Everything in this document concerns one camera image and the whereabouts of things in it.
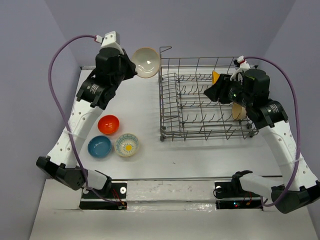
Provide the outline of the orange bowl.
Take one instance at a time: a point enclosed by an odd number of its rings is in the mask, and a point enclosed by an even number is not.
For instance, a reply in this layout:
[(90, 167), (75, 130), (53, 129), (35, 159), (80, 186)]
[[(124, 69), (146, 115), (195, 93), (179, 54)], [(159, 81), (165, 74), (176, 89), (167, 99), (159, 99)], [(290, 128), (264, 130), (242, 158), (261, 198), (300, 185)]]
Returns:
[(105, 135), (112, 135), (118, 131), (120, 121), (115, 115), (105, 115), (97, 123), (98, 130)]

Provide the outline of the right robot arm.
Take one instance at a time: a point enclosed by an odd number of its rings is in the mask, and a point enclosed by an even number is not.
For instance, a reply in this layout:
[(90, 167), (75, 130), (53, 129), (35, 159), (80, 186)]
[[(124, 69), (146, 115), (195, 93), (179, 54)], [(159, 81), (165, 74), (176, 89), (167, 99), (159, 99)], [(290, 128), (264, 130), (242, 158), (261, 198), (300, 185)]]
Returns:
[(283, 182), (277, 182), (251, 170), (238, 171), (216, 197), (223, 199), (251, 192), (271, 200), (279, 212), (288, 214), (319, 200), (320, 181), (298, 150), (298, 140), (292, 136), (283, 106), (269, 97), (269, 86), (269, 76), (260, 69), (234, 75), (212, 73), (212, 85), (204, 95), (213, 102), (245, 108), (246, 116), (268, 144), (283, 177)]

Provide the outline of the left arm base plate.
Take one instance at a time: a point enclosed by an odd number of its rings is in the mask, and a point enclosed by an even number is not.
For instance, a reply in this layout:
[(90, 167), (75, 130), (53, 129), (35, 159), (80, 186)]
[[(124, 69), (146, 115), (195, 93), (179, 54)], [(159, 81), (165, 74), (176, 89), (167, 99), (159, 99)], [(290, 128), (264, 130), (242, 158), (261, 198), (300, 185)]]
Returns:
[(91, 190), (83, 190), (80, 197), (79, 208), (81, 210), (126, 210), (127, 185), (128, 183), (126, 181), (113, 181), (107, 195), (99, 193), (99, 195), (106, 200), (98, 197)]

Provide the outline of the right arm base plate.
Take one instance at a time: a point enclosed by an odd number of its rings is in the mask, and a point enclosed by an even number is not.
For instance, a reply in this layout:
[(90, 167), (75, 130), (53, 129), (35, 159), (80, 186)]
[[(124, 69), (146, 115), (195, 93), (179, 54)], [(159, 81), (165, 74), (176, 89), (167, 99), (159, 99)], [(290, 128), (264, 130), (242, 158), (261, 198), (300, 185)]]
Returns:
[(238, 191), (230, 181), (215, 182), (212, 193), (216, 198), (217, 210), (263, 209), (259, 195), (249, 191)]

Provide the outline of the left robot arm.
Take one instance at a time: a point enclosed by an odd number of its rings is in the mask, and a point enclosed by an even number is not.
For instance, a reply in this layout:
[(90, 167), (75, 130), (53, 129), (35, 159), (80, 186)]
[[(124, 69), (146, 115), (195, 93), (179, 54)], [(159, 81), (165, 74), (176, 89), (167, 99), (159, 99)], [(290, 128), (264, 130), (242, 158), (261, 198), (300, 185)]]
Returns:
[(79, 190), (87, 188), (104, 198), (110, 194), (112, 179), (97, 170), (88, 170), (78, 162), (87, 136), (102, 115), (122, 81), (136, 75), (136, 66), (125, 49), (105, 47), (95, 58), (95, 68), (82, 82), (70, 117), (55, 144), (36, 166), (63, 185)]

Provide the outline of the white bowl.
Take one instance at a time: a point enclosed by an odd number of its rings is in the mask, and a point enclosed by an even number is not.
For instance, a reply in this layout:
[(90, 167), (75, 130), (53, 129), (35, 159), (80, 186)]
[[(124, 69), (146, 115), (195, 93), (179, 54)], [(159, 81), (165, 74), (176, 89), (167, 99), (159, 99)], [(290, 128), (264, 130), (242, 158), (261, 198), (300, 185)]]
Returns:
[(140, 78), (149, 79), (155, 76), (161, 64), (159, 54), (150, 47), (142, 47), (134, 52), (131, 61), (135, 64), (135, 71)]

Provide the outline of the yellow bowl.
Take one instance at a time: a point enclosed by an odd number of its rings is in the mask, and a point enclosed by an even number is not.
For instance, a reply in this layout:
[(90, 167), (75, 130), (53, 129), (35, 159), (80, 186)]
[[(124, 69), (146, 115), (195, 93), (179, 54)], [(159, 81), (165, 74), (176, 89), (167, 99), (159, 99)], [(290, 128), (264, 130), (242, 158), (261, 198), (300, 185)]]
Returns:
[(215, 85), (219, 80), (220, 74), (216, 71), (212, 72), (212, 85)]

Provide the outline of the beige bowl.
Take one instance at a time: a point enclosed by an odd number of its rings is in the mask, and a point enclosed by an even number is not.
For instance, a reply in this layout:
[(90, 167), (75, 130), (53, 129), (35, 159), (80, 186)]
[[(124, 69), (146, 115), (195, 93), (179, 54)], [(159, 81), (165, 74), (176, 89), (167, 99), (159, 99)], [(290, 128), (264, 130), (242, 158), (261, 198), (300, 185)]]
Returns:
[(232, 108), (231, 108), (231, 113), (232, 113), (232, 118), (235, 121), (242, 121), (247, 116), (246, 109), (237, 103), (233, 103)]

